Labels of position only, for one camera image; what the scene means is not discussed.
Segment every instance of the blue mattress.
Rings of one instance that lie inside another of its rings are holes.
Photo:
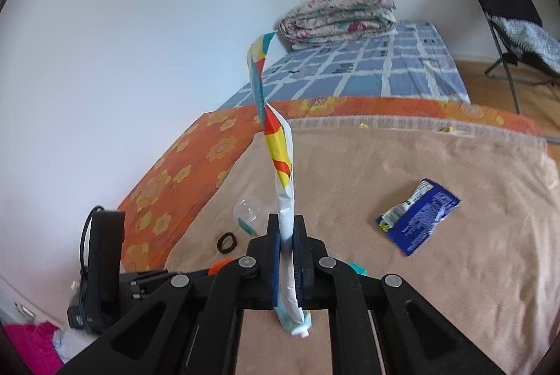
[[[262,82],[268,102],[347,95],[470,103],[430,23],[398,23],[396,34],[292,51],[262,73]],[[252,104],[247,83],[220,108]]]

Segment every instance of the blue wrapper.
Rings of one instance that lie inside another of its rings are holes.
[[[423,179],[407,201],[393,206],[375,221],[410,256],[460,202],[437,182]]]

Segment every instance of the folded quilt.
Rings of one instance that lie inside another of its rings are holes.
[[[390,32],[393,0],[311,0],[293,8],[279,27],[294,43],[326,43]]]
[[[535,53],[553,71],[560,73],[560,42],[541,26],[524,20],[488,16],[506,36],[508,46],[519,58]]]

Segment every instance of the pink cloth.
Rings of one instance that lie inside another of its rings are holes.
[[[62,367],[53,345],[58,328],[45,321],[35,325],[7,325],[4,327],[13,346],[34,375],[54,375]]]

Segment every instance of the black hair tie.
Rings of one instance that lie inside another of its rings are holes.
[[[231,237],[231,245],[224,248],[223,243],[229,237]],[[219,251],[220,254],[224,254],[224,255],[229,254],[230,252],[233,252],[235,250],[235,248],[237,247],[237,239],[235,238],[235,235],[233,233],[228,232],[228,233],[224,234],[218,240],[218,243],[216,244],[216,247],[218,248],[218,251]]]

